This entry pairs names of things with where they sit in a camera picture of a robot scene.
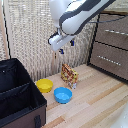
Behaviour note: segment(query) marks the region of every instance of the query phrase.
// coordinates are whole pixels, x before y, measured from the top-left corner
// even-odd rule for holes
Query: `brown dresser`
[[[124,15],[105,12],[99,15],[99,21],[114,20]],[[88,64],[114,77],[128,80],[128,16],[97,24]]]

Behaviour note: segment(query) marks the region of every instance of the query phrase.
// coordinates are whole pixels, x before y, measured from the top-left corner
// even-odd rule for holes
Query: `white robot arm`
[[[50,0],[50,11],[57,33],[49,39],[56,51],[71,41],[87,22],[115,0]]]
[[[128,128],[128,103],[126,104],[121,115],[110,128]]]

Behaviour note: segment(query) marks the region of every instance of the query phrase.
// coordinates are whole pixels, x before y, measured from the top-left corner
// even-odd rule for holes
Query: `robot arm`
[[[115,0],[50,0],[50,11],[57,28],[49,44],[53,51],[60,49],[81,32],[87,22]]]

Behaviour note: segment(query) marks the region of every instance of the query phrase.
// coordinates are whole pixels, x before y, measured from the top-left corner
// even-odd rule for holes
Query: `wooden floor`
[[[43,94],[47,99],[43,128],[110,128],[128,101],[128,85],[86,65],[75,70],[79,82],[71,89],[73,97],[67,104],[57,103],[53,95],[57,87],[69,88],[60,74],[48,77],[53,88]]]

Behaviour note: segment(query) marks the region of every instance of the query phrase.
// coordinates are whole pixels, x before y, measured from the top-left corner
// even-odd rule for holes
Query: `drawer handle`
[[[118,66],[121,66],[120,63],[117,63],[117,62],[115,62],[115,61],[109,60],[109,59],[107,59],[106,57],[103,57],[103,56],[97,56],[97,57],[98,57],[98,58],[101,58],[101,59],[103,59],[103,60],[106,60],[106,61],[108,61],[108,62],[111,62],[111,63],[113,63],[113,64],[116,64],[116,65],[118,65]]]
[[[110,30],[105,30],[105,32],[116,33],[116,34],[121,34],[121,35],[128,36],[127,33],[115,32],[115,31],[110,31]]]

